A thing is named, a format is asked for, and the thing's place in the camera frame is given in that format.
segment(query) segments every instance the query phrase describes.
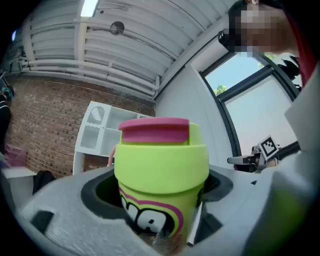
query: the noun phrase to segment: window frame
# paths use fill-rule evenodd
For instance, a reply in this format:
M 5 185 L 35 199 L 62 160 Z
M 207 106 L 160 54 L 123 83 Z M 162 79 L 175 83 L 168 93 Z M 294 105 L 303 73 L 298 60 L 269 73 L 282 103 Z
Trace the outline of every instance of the window frame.
M 233 157 L 240 157 L 242 156 L 241 147 L 238 139 L 238 135 L 232 121 L 232 118 L 227 110 L 226 101 L 238 96 L 239 94 L 249 90 L 251 87 L 255 86 L 262 80 L 266 79 L 269 76 L 273 76 L 279 84 L 282 86 L 284 91 L 287 93 L 289 99 L 293 102 L 298 94 L 299 91 L 287 76 L 287 74 L 282 71 L 281 68 L 278 67 L 271 59 L 266 57 L 263 53 L 259 53 L 254 58 L 264 65 L 263 68 L 258 70 L 257 72 L 253 73 L 252 75 L 248 76 L 247 78 L 243 79 L 242 81 L 238 82 L 228 90 L 222 92 L 218 96 L 215 95 L 213 89 L 211 88 L 210 84 L 208 83 L 206 76 L 217 69 L 219 66 L 223 65 L 229 59 L 231 59 L 236 54 L 234 52 L 228 52 L 212 65 L 210 65 L 206 70 L 203 72 L 199 72 L 200 76 L 202 77 L 204 83 L 208 87 L 217 107 L 221 114 L 227 135 L 229 137 L 231 151 Z M 288 155 L 289 153 L 295 153 L 300 150 L 299 144 L 297 141 L 281 148 L 279 152 L 276 154 L 275 157 L 278 159 L 282 159 L 283 157 Z

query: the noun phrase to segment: green cup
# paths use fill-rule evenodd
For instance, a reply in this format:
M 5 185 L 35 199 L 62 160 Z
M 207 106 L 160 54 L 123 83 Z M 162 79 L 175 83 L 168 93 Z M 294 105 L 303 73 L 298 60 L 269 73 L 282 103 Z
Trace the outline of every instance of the green cup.
M 164 255 L 179 253 L 187 244 L 209 175 L 208 149 L 200 127 L 180 118 L 129 122 L 119 127 L 122 135 L 114 165 L 122 206 L 134 230 L 155 250 Z M 163 126 L 174 131 L 183 127 L 179 130 L 185 133 L 183 139 L 176 141 L 179 134 L 168 135 Z M 132 134 L 145 136 L 149 131 L 158 137 L 171 135 L 174 143 L 157 136 L 140 139 Z

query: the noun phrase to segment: white cabinet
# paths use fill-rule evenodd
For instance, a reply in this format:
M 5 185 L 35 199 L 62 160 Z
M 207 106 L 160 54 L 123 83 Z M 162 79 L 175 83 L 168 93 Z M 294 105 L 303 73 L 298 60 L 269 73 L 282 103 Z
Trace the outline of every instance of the white cabinet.
M 109 157 L 114 146 L 120 141 L 119 125 L 140 118 L 150 116 L 91 101 L 76 138 L 73 175 L 82 171 L 84 154 Z
M 14 206 L 19 209 L 32 197 L 33 176 L 37 174 L 26 167 L 12 167 L 1 171 L 10 186 Z

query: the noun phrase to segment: tree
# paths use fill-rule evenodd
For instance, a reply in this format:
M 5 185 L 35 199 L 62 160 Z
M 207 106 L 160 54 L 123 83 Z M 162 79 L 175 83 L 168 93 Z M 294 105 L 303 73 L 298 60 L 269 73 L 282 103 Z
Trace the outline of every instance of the tree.
M 215 96 L 218 96 L 219 94 L 222 94 L 227 90 L 227 87 L 220 84 L 215 90 L 213 90 Z
M 266 57 L 268 57 L 268 58 L 269 58 L 270 60 L 272 60 L 272 61 L 277 58 L 277 55 L 274 55 L 274 54 L 265 53 L 264 55 L 265 55 Z M 258 63 L 258 66 L 259 66 L 260 68 L 263 68 L 263 67 L 264 67 L 261 63 Z

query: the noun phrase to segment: window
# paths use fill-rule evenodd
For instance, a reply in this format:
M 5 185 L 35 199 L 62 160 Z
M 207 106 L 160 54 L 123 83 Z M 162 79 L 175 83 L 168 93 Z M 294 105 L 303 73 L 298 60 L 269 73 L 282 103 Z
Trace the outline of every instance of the window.
M 291 106 L 291 100 L 273 76 L 226 101 L 225 105 L 243 156 L 250 155 L 252 146 L 256 146 L 268 135 L 280 147 L 297 140 L 284 116 Z
M 234 157 L 250 155 L 252 146 L 269 135 L 281 148 L 297 141 L 284 113 L 299 92 L 270 57 L 228 53 L 201 75 L 220 110 Z
M 210 72 L 205 79 L 217 96 L 261 68 L 263 65 L 259 61 L 248 57 L 246 52 L 240 52 Z

